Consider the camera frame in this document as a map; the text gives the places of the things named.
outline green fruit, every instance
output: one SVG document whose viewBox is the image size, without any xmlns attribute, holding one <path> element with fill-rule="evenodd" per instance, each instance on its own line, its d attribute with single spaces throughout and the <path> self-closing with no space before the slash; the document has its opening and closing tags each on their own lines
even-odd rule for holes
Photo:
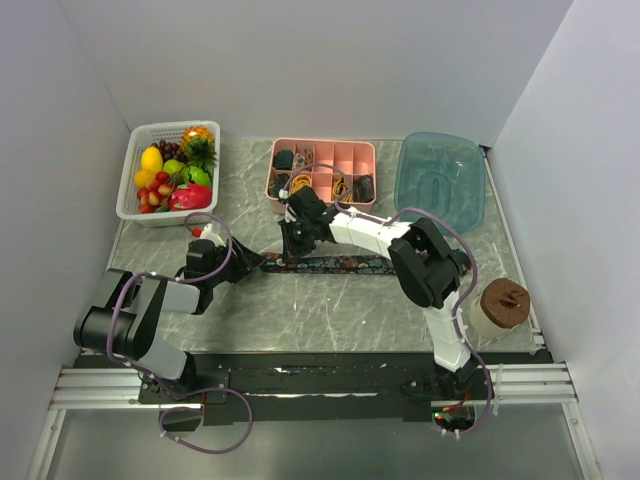
<svg viewBox="0 0 640 480">
<path fill-rule="evenodd" d="M 211 188 L 211 176 L 200 167 L 191 165 L 185 168 L 182 177 L 185 183 L 195 183 L 196 185 Z"/>
<path fill-rule="evenodd" d="M 175 158 L 172 158 L 171 160 L 167 160 L 166 162 L 164 162 L 164 166 L 162 167 L 162 170 L 167 172 L 169 175 L 173 175 L 174 173 L 178 173 L 183 168 L 184 168 L 184 163 L 179 162 Z"/>
</svg>

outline pink compartment tray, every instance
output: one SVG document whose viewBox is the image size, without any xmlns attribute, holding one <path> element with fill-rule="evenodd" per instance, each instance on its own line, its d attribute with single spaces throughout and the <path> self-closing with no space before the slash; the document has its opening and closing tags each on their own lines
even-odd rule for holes
<svg viewBox="0 0 640 480">
<path fill-rule="evenodd" d="M 367 142 L 345 142 L 341 140 L 315 140 L 307 138 L 278 138 L 273 142 L 271 149 L 271 160 L 269 161 L 269 172 L 267 174 L 267 185 L 265 195 L 271 204 L 271 210 L 275 213 L 284 214 L 284 204 L 277 198 L 269 195 L 269 181 L 273 175 L 287 173 L 290 170 L 276 170 L 273 166 L 276 155 L 282 150 L 291 150 L 294 153 L 304 153 L 305 150 L 313 151 L 313 161 L 322 162 L 328 165 L 335 165 L 345 173 L 345 180 L 353 185 L 358 178 L 363 175 L 373 177 L 374 194 L 373 200 L 369 203 L 341 202 L 347 206 L 354 206 L 362 212 L 370 212 L 378 196 L 376 188 L 376 149 Z M 327 205 L 333 203 L 331 189 L 333 182 L 341 175 L 333 169 L 327 167 L 311 167 L 311 171 L 302 172 L 301 175 L 311 177 L 311 188 L 318 197 Z"/>
</svg>

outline white wall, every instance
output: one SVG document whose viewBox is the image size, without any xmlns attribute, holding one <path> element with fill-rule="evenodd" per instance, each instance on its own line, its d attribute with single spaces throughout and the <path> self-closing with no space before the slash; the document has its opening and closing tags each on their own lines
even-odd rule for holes
<svg viewBox="0 0 640 480">
<path fill-rule="evenodd" d="M 492 145 L 571 0 L 60 0 L 128 125 Z"/>
<path fill-rule="evenodd" d="M 0 66 L 0 476 L 22 479 L 109 253 L 128 130 L 57 3 L 3 3 Z"/>
<path fill-rule="evenodd" d="M 490 156 L 607 479 L 640 452 L 640 4 L 575 0 Z"/>
</svg>

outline white canister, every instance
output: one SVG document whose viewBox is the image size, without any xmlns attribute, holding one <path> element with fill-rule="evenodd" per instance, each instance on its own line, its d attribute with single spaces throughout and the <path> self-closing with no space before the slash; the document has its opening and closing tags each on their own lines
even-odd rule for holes
<svg viewBox="0 0 640 480">
<path fill-rule="evenodd" d="M 499 278 L 471 302 L 469 321 L 483 338 L 502 337 L 527 319 L 530 308 L 531 298 L 525 288 Z"/>
</svg>

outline blue plastic container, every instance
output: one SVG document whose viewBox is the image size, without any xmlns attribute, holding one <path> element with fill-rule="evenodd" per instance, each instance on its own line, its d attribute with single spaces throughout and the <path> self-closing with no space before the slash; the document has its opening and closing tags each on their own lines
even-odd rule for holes
<svg viewBox="0 0 640 480">
<path fill-rule="evenodd" d="M 398 211 L 421 208 L 465 233 L 482 225 L 484 195 L 484 154 L 477 144 L 428 132 L 413 133 L 402 142 L 394 193 Z M 402 220 L 418 218 L 409 213 Z"/>
</svg>

